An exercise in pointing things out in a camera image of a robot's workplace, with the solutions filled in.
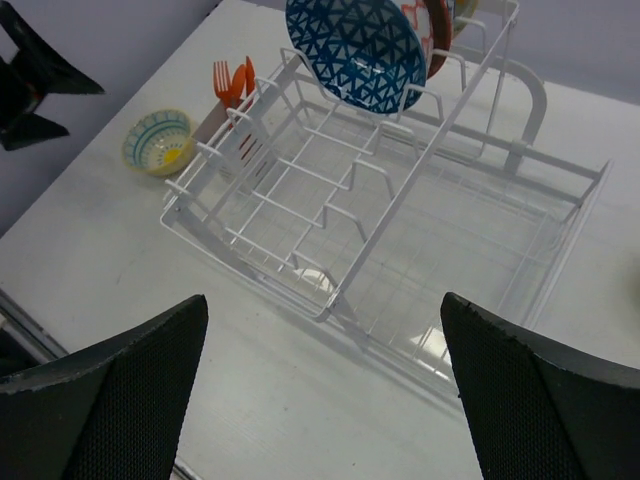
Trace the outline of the yellow patterned bowl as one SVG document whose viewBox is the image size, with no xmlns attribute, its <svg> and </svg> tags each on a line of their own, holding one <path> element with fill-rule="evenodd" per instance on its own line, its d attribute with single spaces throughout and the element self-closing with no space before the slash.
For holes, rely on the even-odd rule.
<svg viewBox="0 0 640 480">
<path fill-rule="evenodd" d="M 161 109 L 142 117 L 125 135 L 123 163 L 138 173 L 168 177 L 195 156 L 194 123 L 178 109 Z"/>
</svg>

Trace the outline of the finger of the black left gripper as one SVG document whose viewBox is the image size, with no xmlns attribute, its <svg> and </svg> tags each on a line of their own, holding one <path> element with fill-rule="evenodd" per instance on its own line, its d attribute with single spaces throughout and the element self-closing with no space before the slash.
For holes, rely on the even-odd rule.
<svg viewBox="0 0 640 480">
<path fill-rule="evenodd" d="M 1 114 L 32 112 L 50 94 L 97 95 L 104 89 L 44 41 L 14 7 L 1 8 L 1 28 L 17 47 L 1 59 Z"/>
<path fill-rule="evenodd" d="M 68 135 L 64 126 L 31 113 L 1 130 L 1 144 L 6 151 L 14 151 Z"/>
</svg>

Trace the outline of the dark blue triangle bowl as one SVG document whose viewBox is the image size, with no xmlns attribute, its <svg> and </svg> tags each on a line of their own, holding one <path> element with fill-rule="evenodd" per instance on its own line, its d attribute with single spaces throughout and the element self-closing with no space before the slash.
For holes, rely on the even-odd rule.
<svg viewBox="0 0 640 480">
<path fill-rule="evenodd" d="M 423 1 L 288 1 L 285 21 L 319 83 L 376 114 L 412 107 L 426 85 L 433 49 Z"/>
</svg>

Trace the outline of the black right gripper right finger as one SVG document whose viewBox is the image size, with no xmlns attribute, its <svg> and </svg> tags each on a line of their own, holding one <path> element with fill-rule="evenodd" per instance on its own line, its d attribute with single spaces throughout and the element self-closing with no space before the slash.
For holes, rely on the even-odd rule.
<svg viewBox="0 0 640 480">
<path fill-rule="evenodd" d="M 441 323 L 486 479 L 636 479 L 639 372 L 456 293 Z"/>
</svg>

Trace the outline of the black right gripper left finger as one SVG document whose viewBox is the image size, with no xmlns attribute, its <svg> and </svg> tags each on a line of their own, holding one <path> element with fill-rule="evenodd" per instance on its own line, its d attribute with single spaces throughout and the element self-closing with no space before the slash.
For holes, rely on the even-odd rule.
<svg viewBox="0 0 640 480">
<path fill-rule="evenodd" d="M 208 327 L 193 295 L 114 337 L 1 379 L 4 479 L 167 479 Z"/>
</svg>

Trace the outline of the red rimmed patterned bowl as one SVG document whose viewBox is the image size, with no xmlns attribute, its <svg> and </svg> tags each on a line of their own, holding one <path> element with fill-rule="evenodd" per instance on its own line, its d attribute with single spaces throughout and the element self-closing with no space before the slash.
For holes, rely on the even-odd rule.
<svg viewBox="0 0 640 480">
<path fill-rule="evenodd" d="M 421 42 L 430 79 L 443 67 L 452 44 L 455 2 L 401 1 L 400 8 Z"/>
</svg>

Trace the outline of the lime green bowl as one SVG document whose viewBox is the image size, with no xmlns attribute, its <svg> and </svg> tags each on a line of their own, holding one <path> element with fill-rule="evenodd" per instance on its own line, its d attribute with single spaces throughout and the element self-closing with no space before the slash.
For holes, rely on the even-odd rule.
<svg viewBox="0 0 640 480">
<path fill-rule="evenodd" d="M 634 298 L 639 297 L 640 293 L 640 263 L 638 259 L 634 259 L 629 266 L 628 284 L 630 295 Z"/>
</svg>

